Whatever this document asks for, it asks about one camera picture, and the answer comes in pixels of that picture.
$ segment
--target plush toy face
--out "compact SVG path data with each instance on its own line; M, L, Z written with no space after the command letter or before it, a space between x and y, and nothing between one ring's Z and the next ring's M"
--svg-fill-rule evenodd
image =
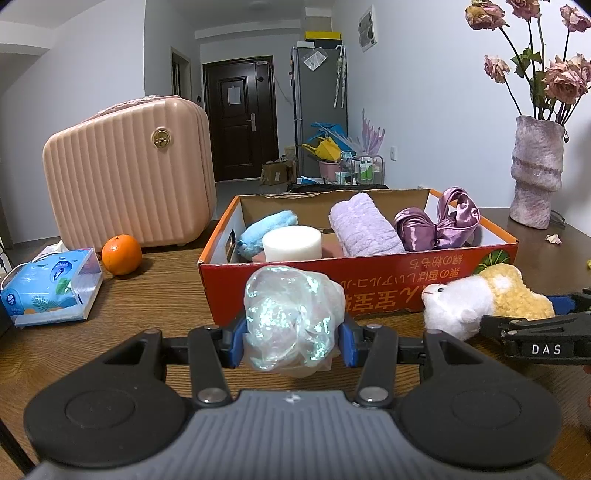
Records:
M443 330L460 340L476 335L482 317L494 310L488 283L478 276L429 285L423 291L423 303L425 328Z

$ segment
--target blue plush toy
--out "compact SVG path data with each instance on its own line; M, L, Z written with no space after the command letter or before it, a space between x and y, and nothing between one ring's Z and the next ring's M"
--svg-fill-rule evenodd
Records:
M258 255L263 251L262 238L273 230L285 226L297 225L297 215L285 210L274 215L270 215L263 220L251 225L242 234L236 246L238 253L240 253L246 260L252 261L252 257Z

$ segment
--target marbled ceramic vase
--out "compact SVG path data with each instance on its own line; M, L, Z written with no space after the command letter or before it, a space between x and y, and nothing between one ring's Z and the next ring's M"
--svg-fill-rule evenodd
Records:
M550 224L552 194L562 187L564 127L527 115L517 117L511 176L517 182L511 218L533 228Z

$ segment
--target white cylinder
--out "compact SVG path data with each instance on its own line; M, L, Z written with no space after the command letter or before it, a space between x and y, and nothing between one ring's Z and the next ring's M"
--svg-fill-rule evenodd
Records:
M268 262L294 262L322 258L322 234L311 226L278 228L262 238Z

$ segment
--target satin scrunchie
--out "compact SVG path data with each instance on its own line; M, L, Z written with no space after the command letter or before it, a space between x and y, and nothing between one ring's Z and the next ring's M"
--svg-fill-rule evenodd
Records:
M450 213L449 204L457 200L457 211ZM394 227L407 252L459 248L480 224L480 210L459 187L447 189L437 206L439 222L434 224L429 215L416 207L397 214Z

